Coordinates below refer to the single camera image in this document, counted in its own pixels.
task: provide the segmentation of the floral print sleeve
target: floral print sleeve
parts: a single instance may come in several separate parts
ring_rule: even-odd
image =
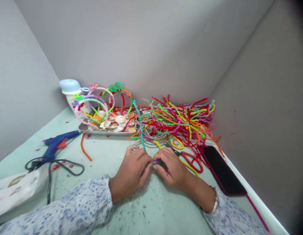
[[[216,189],[219,206],[214,214],[204,213],[217,234],[268,234],[236,202]],[[109,176],[87,180],[69,191],[60,200],[33,213],[24,214],[0,227],[4,234],[90,234],[111,217],[113,204]]]
[[[219,206],[213,214],[204,213],[216,234],[269,234],[262,224],[258,224],[235,201],[215,188]]]
[[[109,176],[87,180],[60,200],[0,227],[0,234],[90,234],[113,211]]]

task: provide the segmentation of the table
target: table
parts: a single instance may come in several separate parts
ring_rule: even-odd
[[[24,165],[30,159],[41,157],[47,146],[44,139],[55,137],[69,131],[77,130],[79,121],[68,107],[58,116],[30,137],[10,155],[0,162],[0,179],[24,172]],[[51,200],[61,198],[70,189],[82,181],[90,178],[100,178],[103,174],[113,177],[123,160],[126,148],[131,144],[142,147],[140,140],[126,141],[122,136],[92,135],[84,140],[84,148],[93,159],[90,162],[82,153],[80,141],[82,135],[73,140],[57,159],[68,159],[84,165],[82,175],[74,177],[62,168],[52,173]],[[153,156],[158,148],[149,148],[147,153]],[[245,186],[249,196],[262,214],[272,234],[288,234],[274,215],[269,211],[257,194],[252,190],[236,168],[226,158],[229,166]],[[200,177],[207,184],[218,186],[209,169],[205,166]],[[0,223],[12,219],[20,214],[33,212],[46,205],[47,185],[29,202],[0,216]],[[245,197],[233,198],[246,212],[260,222],[257,214]],[[144,189],[132,197],[123,200],[116,206],[111,220],[103,226],[97,227],[92,234],[214,234],[210,229],[198,205],[187,195],[170,189],[164,185],[157,173],[152,170]]]

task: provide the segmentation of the bottle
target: bottle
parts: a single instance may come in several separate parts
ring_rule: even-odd
[[[69,103],[69,106],[75,112],[75,105],[72,103],[75,102],[76,99],[73,98],[73,95],[80,93],[80,96],[84,97],[85,95],[82,94],[82,92],[90,91],[88,87],[81,88],[78,81],[74,79],[64,79],[60,81],[60,87],[62,89],[62,93],[66,95],[67,102]],[[86,101],[83,105],[83,107],[80,108],[85,113],[90,113],[92,111],[91,107],[89,106],[89,103]]]

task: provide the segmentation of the power cord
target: power cord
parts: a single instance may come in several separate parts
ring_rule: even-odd
[[[31,168],[28,167],[28,164],[30,164],[32,161],[37,160],[37,159],[41,159],[41,157],[34,158],[34,159],[30,160],[28,163],[26,163],[25,169],[26,169],[26,170],[31,170]],[[63,165],[63,164],[61,163],[61,161],[66,161],[66,162],[69,162],[69,163],[71,163],[71,164],[73,164],[73,165],[80,166],[80,167],[82,168],[82,172],[80,172],[79,174],[75,174],[75,173],[72,172],[69,168],[67,168],[65,165]],[[79,175],[81,175],[81,174],[84,172],[84,170],[85,170],[85,167],[84,167],[83,165],[81,165],[81,164],[79,164],[79,163],[75,163],[75,162],[69,161],[69,160],[67,160],[67,159],[56,159],[56,160],[50,162],[50,165],[49,165],[49,168],[48,168],[49,183],[48,183],[48,193],[47,193],[47,205],[50,204],[50,198],[51,198],[51,184],[52,184],[51,165],[52,165],[53,163],[59,164],[59,165],[60,165],[61,167],[63,167],[66,171],[68,171],[69,173],[71,173],[71,174],[74,175],[74,176],[79,176]]]

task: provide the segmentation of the smartphone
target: smartphone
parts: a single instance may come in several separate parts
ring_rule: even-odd
[[[247,191],[215,147],[207,146],[202,154],[221,191],[227,196],[246,196]]]

